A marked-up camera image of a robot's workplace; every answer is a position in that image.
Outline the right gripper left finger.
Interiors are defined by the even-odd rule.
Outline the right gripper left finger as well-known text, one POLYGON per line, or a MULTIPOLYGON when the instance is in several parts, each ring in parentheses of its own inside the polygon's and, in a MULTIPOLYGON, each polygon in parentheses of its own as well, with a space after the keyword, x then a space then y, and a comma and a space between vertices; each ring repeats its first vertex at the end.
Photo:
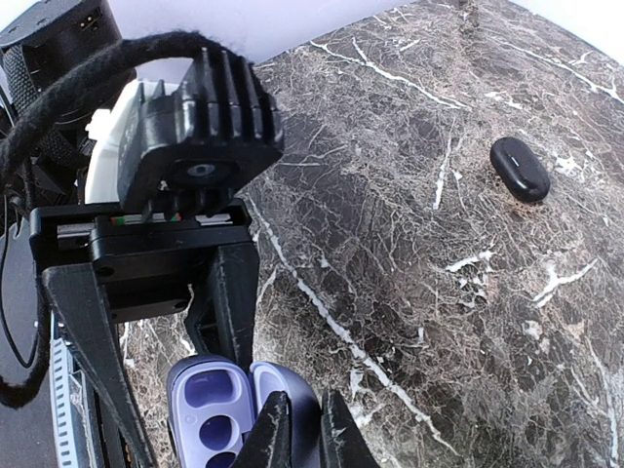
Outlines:
POLYGON ((291 404, 286 392, 272 392, 264 403, 233 468, 286 468, 291 466, 291 404))

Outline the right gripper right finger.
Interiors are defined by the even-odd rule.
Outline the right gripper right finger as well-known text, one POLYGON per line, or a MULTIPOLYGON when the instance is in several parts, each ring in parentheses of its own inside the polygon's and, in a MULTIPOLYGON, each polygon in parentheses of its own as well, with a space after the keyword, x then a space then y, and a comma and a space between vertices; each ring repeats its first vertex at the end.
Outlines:
POLYGON ((341 393, 323 394, 321 414, 321 466, 379 468, 341 393))

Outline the black earbud charging case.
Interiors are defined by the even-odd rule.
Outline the black earbud charging case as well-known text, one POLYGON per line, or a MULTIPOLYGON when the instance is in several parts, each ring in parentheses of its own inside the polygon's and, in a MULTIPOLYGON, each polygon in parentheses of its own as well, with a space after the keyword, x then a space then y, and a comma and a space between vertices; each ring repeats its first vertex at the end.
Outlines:
POLYGON ((550 191, 549 175, 535 153, 522 140, 506 136, 489 152, 490 162, 509 192, 523 203, 537 203, 550 191))

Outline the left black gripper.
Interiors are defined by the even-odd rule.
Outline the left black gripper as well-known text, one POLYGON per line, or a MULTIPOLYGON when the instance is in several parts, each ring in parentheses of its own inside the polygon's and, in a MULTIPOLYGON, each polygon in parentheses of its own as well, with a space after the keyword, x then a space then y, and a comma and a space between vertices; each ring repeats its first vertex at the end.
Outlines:
POLYGON ((212 217, 156 214, 149 223, 116 203, 44 207, 30 215, 30 247, 46 297, 140 467, 154 467, 156 459, 109 303, 116 323, 169 315, 188 304, 192 285, 184 324, 197 353, 250 365, 259 271, 250 225, 240 199, 212 217))

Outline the purple charging case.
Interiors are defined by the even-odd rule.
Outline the purple charging case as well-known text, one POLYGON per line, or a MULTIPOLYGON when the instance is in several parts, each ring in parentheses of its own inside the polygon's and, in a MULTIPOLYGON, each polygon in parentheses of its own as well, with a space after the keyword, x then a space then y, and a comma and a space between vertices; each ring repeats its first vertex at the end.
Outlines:
POLYGON ((274 391, 292 409, 291 467, 319 467, 321 406, 296 372, 256 361, 248 370, 217 356, 191 356, 169 371, 169 425, 183 467, 229 467, 274 391))

